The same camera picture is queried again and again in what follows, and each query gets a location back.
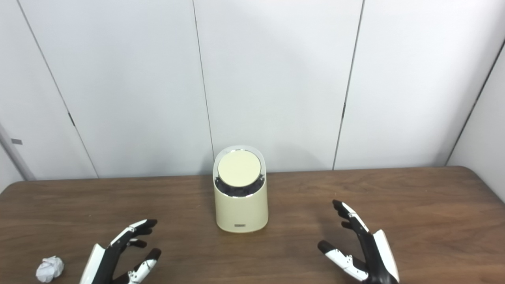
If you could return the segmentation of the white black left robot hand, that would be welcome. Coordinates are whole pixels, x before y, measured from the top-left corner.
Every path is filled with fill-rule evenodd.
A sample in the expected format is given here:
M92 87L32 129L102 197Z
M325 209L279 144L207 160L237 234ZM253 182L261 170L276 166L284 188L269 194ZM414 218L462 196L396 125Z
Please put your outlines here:
M122 230L106 247L95 244L87 260L81 284L141 284L153 270L162 251L153 248L149 254L132 270L114 278L114 273L121 254L128 247L145 248L146 241L138 239L139 235L148 235L153 232L157 219L144 219L129 225Z

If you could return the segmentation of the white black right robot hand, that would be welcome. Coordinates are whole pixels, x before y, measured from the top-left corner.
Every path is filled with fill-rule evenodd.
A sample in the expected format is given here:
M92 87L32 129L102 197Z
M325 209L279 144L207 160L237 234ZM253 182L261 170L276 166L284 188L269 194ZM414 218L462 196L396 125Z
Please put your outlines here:
M355 232L365 261L344 254L325 240L318 242L318 249L361 284L398 284L398 268L385 232L370 232L357 212L345 202L333 200L332 203L338 215L345 219L341 223L342 227Z

